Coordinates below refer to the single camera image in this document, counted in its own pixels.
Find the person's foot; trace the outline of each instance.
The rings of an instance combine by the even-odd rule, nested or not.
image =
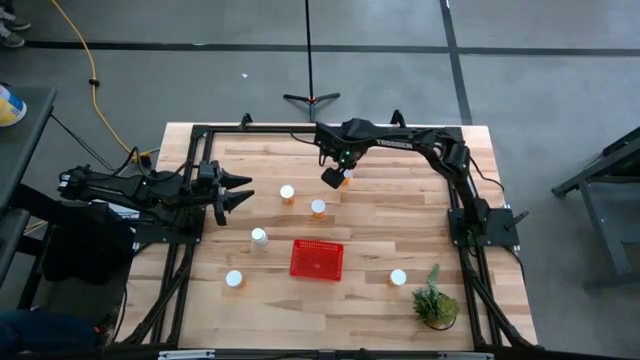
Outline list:
[[[15,49],[24,46],[24,39],[9,31],[0,22],[0,45]]]
[[[0,8],[0,21],[2,21],[4,26],[11,31],[24,31],[31,27],[30,22],[4,11],[3,8]]]

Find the wooden table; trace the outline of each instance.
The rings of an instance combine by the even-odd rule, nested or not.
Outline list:
[[[167,124],[158,169],[173,170],[184,162],[192,125]],[[462,131],[484,175],[498,180],[488,128],[465,126]],[[230,173],[253,177],[239,189],[254,189],[256,194],[227,216],[226,227],[216,226],[207,212],[191,271],[181,347],[472,349],[460,260],[446,220],[446,182],[419,154],[371,148],[351,184],[338,190],[320,179],[318,149],[286,134],[216,134],[212,159]],[[474,179],[493,207],[503,205],[495,184],[475,173]],[[296,190],[293,205],[279,198],[285,184]],[[314,199],[327,203],[322,219],[311,215]],[[256,227],[265,228],[269,236],[264,252],[250,249],[250,231]],[[289,261],[297,238],[344,244],[342,281],[291,278]],[[152,245],[135,259],[120,338],[155,301],[166,251],[166,245]],[[518,263],[504,249],[486,252],[496,301],[523,336],[535,342]],[[411,292],[425,285],[435,263],[441,266],[441,291],[457,299],[461,309],[456,324],[444,332],[416,321],[411,303]],[[407,272],[407,285],[387,285],[395,268]],[[224,284],[232,269],[245,275],[244,287]],[[479,311],[489,340],[484,306]]]

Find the concrete floor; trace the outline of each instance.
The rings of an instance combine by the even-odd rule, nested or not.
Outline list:
[[[60,0],[86,37],[103,41],[304,44],[304,5],[295,0]],[[640,48],[633,0],[449,0],[459,46]],[[18,0],[34,22],[30,39],[75,40],[49,2]],[[438,0],[324,0],[311,6],[313,40],[324,45],[446,46]],[[281,94],[306,95],[299,52],[94,51],[100,103],[127,144],[159,146],[169,121],[306,121]],[[90,104],[86,55],[22,49],[0,54],[0,79],[59,90],[58,117],[112,164],[124,154]],[[460,124],[447,54],[317,53],[316,94],[342,98],[321,121]],[[531,215],[519,225],[522,259],[541,345],[640,357],[640,290],[588,294],[586,280],[609,273],[582,199],[550,188],[640,124],[640,57],[461,56],[473,124],[488,125],[508,202]],[[39,162],[39,155],[59,154]],[[25,182],[56,195],[57,174],[92,163],[50,123]],[[14,261],[0,291],[10,307],[28,269]]]

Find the potted plant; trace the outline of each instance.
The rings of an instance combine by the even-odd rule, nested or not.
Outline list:
[[[427,288],[413,293],[413,309],[418,320],[434,330],[447,330],[453,326],[458,316],[458,302],[438,290],[436,279],[440,265],[435,264],[427,279]]]

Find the red basket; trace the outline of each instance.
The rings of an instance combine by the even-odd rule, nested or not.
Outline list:
[[[289,275],[311,279],[340,281],[342,244],[315,240],[294,240]]]

